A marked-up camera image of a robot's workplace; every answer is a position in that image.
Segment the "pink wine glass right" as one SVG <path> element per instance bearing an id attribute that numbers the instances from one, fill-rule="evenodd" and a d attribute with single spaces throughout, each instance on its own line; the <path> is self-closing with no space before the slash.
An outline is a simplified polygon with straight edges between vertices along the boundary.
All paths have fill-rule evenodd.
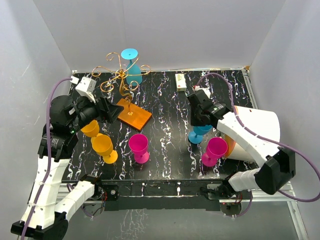
<path id="1" fill-rule="evenodd" d="M 213 167 L 227 151 L 227 142 L 220 137 L 213 137 L 209 140 L 205 153 L 201 156 L 201 161 L 203 165 Z"/>

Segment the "orange wine glass front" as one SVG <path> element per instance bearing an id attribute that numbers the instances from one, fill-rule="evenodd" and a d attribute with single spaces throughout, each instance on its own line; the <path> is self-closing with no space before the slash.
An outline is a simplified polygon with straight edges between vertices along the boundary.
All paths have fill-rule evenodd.
<path id="1" fill-rule="evenodd" d="M 98 134 L 92 141 L 93 150 L 103 158 L 107 164 L 113 164 L 118 159 L 118 153 L 115 151 L 111 138 L 105 134 Z"/>

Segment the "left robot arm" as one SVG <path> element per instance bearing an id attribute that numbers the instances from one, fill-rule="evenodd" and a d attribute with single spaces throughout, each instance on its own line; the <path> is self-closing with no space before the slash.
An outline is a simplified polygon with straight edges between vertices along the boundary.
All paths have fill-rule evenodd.
<path id="1" fill-rule="evenodd" d="M 75 212 L 89 198 L 103 195 L 100 178 L 86 174 L 67 196 L 57 202 L 60 185 L 74 148 L 77 132 L 93 120 L 113 123 L 123 106 L 106 97 L 90 101 L 81 96 L 77 101 L 68 95 L 55 97 L 47 107 L 46 124 L 38 148 L 37 173 L 21 220 L 11 225 L 11 233 L 34 240 L 61 240 Z"/>

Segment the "blue wine glass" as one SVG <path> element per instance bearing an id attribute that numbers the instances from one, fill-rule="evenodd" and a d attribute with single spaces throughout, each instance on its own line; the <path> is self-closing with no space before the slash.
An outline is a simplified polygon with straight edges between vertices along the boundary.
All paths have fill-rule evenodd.
<path id="1" fill-rule="evenodd" d="M 211 125 L 194 126 L 193 131 L 188 134 L 188 140 L 192 144 L 200 144 L 203 140 L 203 136 L 206 135 L 213 127 Z"/>
<path id="2" fill-rule="evenodd" d="M 129 60 L 126 68 L 128 74 L 126 77 L 127 84 L 132 87 L 137 87 L 142 83 L 141 70 L 139 66 L 134 63 L 135 60 L 138 59 L 138 51 L 134 48 L 126 48 L 121 52 L 121 57 L 124 60 Z"/>

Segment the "orange wine glass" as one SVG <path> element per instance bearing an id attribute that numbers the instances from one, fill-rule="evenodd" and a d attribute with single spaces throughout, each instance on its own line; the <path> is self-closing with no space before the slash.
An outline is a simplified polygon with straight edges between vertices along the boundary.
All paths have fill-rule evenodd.
<path id="1" fill-rule="evenodd" d="M 113 164 L 118 159 L 118 153 L 115 151 L 111 138 L 105 134 L 98 134 L 92 141 L 93 150 L 103 158 L 107 164 Z"/>
<path id="2" fill-rule="evenodd" d="M 97 120 L 92 120 L 89 124 L 80 129 L 80 131 L 93 141 L 100 134 L 100 126 Z"/>

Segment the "white bucket orange lid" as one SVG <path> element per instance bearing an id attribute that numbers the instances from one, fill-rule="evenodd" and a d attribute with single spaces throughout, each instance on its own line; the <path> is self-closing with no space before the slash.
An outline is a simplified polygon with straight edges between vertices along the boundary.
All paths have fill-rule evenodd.
<path id="1" fill-rule="evenodd" d="M 228 145 L 224 157 L 254 162 L 261 167 L 267 161 L 267 156 L 272 157 L 279 151 L 278 145 L 250 134 L 241 127 L 235 115 L 256 135 L 276 142 L 280 141 L 281 136 L 278 116 L 272 111 L 243 106 L 236 106 L 235 109 L 235 113 L 228 112 L 224 115 L 217 126 Z"/>

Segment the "small white box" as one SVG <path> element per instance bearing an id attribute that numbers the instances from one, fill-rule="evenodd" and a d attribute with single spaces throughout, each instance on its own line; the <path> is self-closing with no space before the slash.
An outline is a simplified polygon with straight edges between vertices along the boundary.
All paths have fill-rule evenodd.
<path id="1" fill-rule="evenodd" d="M 183 73 L 176 73 L 175 74 L 175 84 L 176 90 L 178 92 L 185 92 L 187 89 L 185 75 Z"/>

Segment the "blue wine glass front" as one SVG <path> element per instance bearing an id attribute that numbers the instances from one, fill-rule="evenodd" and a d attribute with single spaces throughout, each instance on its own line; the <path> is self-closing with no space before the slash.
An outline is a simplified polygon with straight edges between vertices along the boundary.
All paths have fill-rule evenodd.
<path id="1" fill-rule="evenodd" d="M 194 126 L 193 131 L 188 134 L 188 140 L 192 144 L 200 144 L 203 140 L 203 136 L 206 135 L 213 127 L 211 125 Z"/>

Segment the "orange wine glass rear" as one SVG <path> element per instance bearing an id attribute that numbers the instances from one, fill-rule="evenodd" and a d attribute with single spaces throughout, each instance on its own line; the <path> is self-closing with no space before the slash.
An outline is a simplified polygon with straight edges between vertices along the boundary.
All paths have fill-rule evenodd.
<path id="1" fill-rule="evenodd" d="M 100 134 L 100 126 L 97 120 L 92 120 L 89 124 L 80 129 L 80 131 L 93 141 Z"/>

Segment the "pink wine glass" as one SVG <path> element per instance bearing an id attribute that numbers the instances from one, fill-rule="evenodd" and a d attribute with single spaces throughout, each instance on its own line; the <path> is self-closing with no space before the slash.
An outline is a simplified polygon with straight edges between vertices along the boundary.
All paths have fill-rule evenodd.
<path id="1" fill-rule="evenodd" d="M 133 153 L 134 160 L 138 164 L 144 164 L 149 160 L 149 140 L 144 134 L 134 134 L 129 139 L 128 145 Z"/>
<path id="2" fill-rule="evenodd" d="M 213 167 L 227 151 L 227 142 L 220 137 L 213 137 L 209 140 L 205 153 L 201 156 L 201 161 L 203 165 Z"/>

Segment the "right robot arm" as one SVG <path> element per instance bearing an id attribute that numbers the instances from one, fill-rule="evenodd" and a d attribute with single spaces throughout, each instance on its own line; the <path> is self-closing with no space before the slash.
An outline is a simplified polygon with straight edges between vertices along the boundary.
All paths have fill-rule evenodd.
<path id="1" fill-rule="evenodd" d="M 250 160 L 257 168 L 237 171 L 215 188 L 221 197 L 235 198 L 244 190 L 261 189 L 269 195 L 280 190 L 296 174 L 296 155 L 280 145 L 280 124 L 272 111 L 225 103 L 213 103 L 207 92 L 199 89 L 187 96 L 190 124 L 197 135 L 214 128 L 222 137 L 210 139 L 202 163 L 213 167 L 220 157 Z"/>

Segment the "black front mounting rail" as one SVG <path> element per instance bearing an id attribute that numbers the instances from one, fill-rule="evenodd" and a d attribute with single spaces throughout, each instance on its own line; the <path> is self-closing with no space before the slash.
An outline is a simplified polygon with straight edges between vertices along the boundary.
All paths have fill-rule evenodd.
<path id="1" fill-rule="evenodd" d="M 244 193 L 227 194 L 219 180 L 104 180 L 87 200 L 105 211 L 205 209 L 240 212 Z"/>

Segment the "pink wine glass left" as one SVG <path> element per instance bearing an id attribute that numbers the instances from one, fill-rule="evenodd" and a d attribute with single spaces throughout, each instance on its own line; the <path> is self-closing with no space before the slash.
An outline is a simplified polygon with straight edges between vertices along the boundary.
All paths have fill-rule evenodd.
<path id="1" fill-rule="evenodd" d="M 134 160 L 138 164 L 144 164 L 149 160 L 149 140 L 144 134 L 134 134 L 129 139 L 128 145 L 133 153 Z"/>

